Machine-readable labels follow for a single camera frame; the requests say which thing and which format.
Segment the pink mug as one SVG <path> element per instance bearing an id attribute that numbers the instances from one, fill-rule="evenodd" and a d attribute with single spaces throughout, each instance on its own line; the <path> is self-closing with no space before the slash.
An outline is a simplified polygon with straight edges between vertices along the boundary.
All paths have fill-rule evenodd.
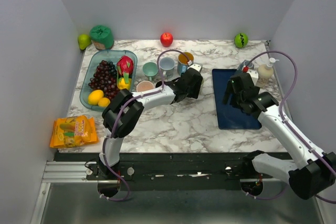
<path id="1" fill-rule="evenodd" d="M 154 89 L 155 86 L 151 81 L 141 81 L 136 86 L 137 92 L 145 92 Z"/>

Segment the dark teal mug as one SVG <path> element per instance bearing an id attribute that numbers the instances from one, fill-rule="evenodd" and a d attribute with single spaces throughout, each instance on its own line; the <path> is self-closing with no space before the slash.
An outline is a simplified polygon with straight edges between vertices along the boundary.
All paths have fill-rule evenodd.
<path id="1" fill-rule="evenodd" d="M 253 62 L 249 62 L 249 60 L 244 60 L 239 64 L 238 68 L 235 71 L 235 74 L 242 73 L 245 67 L 247 67 L 249 70 L 255 69 L 255 65 Z"/>

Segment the mint green mug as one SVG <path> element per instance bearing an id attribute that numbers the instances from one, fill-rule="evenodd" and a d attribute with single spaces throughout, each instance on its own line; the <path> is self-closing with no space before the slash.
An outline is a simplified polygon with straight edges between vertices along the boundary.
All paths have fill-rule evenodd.
<path id="1" fill-rule="evenodd" d="M 153 81 L 154 77 L 158 73 L 157 64 L 155 62 L 147 62 L 143 65 L 142 71 L 149 81 Z"/>

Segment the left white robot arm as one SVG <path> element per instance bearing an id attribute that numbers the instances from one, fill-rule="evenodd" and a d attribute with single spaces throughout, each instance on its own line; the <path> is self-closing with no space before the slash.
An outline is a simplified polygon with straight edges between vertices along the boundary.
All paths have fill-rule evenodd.
<path id="1" fill-rule="evenodd" d="M 152 90 L 134 93 L 127 89 L 119 91 L 102 113 L 106 136 L 97 167 L 104 179 L 118 177 L 115 165 L 120 160 L 123 139 L 133 131 L 144 111 L 179 103 L 186 98 L 198 98 L 203 83 L 201 70 L 201 66 L 193 64 L 181 77 L 159 82 L 159 86 Z"/>

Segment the grey blue mug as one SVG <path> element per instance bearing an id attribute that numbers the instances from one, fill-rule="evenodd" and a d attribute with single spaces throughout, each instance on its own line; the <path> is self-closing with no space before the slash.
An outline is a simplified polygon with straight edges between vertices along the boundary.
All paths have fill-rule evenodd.
<path id="1" fill-rule="evenodd" d="M 172 58 L 164 57 L 159 61 L 159 67 L 163 77 L 169 79 L 174 75 L 175 61 Z"/>

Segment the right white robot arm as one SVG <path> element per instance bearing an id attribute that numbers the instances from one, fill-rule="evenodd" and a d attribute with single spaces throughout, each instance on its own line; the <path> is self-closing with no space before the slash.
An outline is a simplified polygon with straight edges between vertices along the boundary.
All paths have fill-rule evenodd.
<path id="1" fill-rule="evenodd" d="M 266 174 L 287 183 L 301 199 L 307 200 L 335 183 L 335 153 L 327 154 L 313 144 L 284 114 L 279 102 L 260 92 L 248 73 L 231 76 L 223 103 L 256 118 L 282 144 L 292 161 L 254 151 L 244 157 L 242 173 L 249 178 Z"/>

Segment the blue butterfly mug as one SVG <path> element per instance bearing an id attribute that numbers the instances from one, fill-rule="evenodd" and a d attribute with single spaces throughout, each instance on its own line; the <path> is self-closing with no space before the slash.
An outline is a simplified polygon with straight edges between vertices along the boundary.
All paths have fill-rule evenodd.
<path id="1" fill-rule="evenodd" d="M 181 76 L 188 68 L 188 61 L 194 62 L 194 56 L 190 52 L 184 52 L 178 57 L 177 73 Z"/>

